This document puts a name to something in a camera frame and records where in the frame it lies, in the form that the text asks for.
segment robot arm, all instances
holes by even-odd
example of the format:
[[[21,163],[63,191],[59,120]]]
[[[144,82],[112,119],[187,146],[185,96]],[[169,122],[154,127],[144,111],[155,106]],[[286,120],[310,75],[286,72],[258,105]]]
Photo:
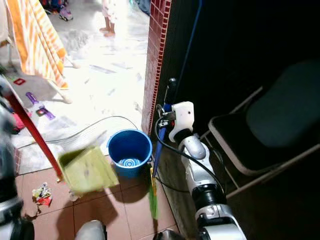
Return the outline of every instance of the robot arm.
[[[194,106],[192,102],[172,105],[175,113],[174,128],[169,139],[178,143],[180,151],[196,159],[214,174],[209,162],[208,147],[192,134]],[[245,240],[246,237],[233,216],[223,190],[217,181],[189,158],[182,156],[186,183],[196,208],[198,238],[201,240]]]

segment tiled floor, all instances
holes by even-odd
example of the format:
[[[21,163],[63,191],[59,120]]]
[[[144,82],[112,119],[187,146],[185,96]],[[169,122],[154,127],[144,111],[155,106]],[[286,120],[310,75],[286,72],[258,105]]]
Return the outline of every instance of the tiled floor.
[[[91,220],[106,225],[108,240],[152,240],[163,229],[178,231],[175,219],[161,185],[157,188],[158,220],[150,213],[148,187],[144,176],[138,179],[119,178],[120,184],[69,200],[69,189],[56,183],[54,170],[46,169],[16,178],[18,194],[24,200],[23,213],[32,213],[32,189],[47,182],[52,189],[50,207],[40,206],[41,213],[33,220],[35,240],[73,240],[80,227]]]

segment child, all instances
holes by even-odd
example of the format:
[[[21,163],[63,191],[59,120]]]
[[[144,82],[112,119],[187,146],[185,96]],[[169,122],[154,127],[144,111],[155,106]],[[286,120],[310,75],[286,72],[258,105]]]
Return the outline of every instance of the child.
[[[116,1],[117,0],[102,0],[102,14],[105,19],[105,27],[100,28],[100,32],[106,32],[104,34],[105,37],[112,37],[116,34]]]

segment yellow cloth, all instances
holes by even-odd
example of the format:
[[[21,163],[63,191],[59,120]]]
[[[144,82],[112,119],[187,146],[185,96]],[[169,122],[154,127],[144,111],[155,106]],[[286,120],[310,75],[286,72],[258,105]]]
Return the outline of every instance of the yellow cloth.
[[[63,79],[66,50],[39,0],[6,0],[21,69],[55,82]]]

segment toy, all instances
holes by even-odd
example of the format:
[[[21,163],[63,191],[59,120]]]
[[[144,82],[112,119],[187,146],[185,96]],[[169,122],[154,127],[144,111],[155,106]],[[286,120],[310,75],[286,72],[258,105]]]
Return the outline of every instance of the toy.
[[[65,7],[65,6],[61,6],[60,12],[59,12],[59,18],[62,20],[65,20],[66,22],[74,19],[74,17],[72,16],[71,12]]]

